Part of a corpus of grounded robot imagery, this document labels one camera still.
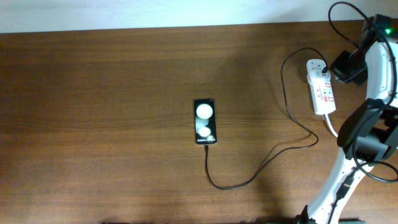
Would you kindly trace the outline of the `white usb charger adapter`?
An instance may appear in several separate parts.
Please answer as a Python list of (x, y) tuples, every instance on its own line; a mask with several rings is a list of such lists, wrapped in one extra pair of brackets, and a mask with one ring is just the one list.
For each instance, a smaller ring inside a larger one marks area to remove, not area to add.
[(315, 82), (329, 82), (331, 74), (324, 60), (311, 59), (306, 63), (307, 80), (309, 84)]

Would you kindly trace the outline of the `white power strip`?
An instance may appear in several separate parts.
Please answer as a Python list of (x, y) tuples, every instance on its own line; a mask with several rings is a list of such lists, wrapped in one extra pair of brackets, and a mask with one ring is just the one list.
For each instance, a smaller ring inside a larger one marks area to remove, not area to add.
[(310, 85), (314, 112), (317, 115), (326, 115), (336, 110), (335, 98), (329, 82), (315, 82)]

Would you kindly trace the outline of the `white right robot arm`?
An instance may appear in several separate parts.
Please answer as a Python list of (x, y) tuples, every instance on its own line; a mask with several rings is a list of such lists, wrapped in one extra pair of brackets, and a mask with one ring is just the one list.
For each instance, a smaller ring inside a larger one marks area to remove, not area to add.
[(333, 101), (331, 74), (343, 83), (367, 84), (367, 94), (338, 132), (338, 155), (324, 186), (294, 223), (338, 223), (362, 179), (397, 150), (397, 33), (391, 18), (366, 18), (355, 46), (354, 52), (343, 51), (327, 72), (312, 60), (307, 63), (317, 113), (326, 115), (320, 107)]

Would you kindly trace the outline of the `black smartphone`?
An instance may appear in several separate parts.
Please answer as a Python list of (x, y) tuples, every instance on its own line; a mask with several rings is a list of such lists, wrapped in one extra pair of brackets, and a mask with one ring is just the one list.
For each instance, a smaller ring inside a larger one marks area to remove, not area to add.
[(197, 99), (193, 101), (195, 117), (196, 144), (216, 144), (216, 110), (214, 99)]

